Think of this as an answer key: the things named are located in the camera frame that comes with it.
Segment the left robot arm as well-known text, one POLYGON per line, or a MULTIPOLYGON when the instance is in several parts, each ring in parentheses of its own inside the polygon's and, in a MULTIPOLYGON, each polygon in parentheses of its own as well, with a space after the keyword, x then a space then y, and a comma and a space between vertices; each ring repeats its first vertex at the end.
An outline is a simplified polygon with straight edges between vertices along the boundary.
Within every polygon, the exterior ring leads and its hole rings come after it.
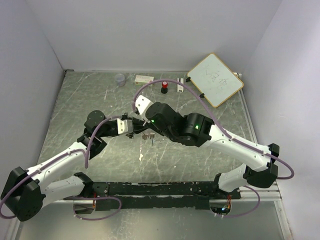
POLYGON ((121 116, 106 117, 94 110, 84 123, 83 134, 67 149, 56 156, 28 169, 13 169, 1 194, 1 206, 6 206, 21 222, 34 217, 43 207, 65 198, 89 199, 95 197, 94 182, 84 173, 78 172, 64 180, 58 177, 84 162, 96 157, 107 146, 104 137, 116 137, 141 133, 150 127, 144 119, 121 116))

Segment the large metal keyring with clips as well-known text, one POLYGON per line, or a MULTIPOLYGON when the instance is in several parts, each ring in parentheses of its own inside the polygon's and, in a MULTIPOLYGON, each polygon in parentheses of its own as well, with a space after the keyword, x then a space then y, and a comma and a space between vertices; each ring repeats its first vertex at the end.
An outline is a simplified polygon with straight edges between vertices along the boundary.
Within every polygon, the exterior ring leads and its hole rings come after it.
POLYGON ((155 132, 148 132, 148 133, 142 133, 141 137, 143 140, 151 139, 153 140, 155 138, 156 133, 155 132))

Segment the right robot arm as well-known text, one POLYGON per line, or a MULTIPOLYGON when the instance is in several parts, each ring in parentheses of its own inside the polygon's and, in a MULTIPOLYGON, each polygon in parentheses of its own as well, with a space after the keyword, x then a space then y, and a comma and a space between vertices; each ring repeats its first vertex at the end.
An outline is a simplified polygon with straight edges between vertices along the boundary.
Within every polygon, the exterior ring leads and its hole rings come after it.
POLYGON ((278 166, 269 156, 268 146, 259 145, 229 132, 222 132, 211 118, 199 113, 180 115, 166 103, 150 103, 142 117, 163 136, 191 147, 207 147, 241 161, 241 166, 216 177, 212 193, 223 199, 242 186, 269 188, 278 177, 278 166))

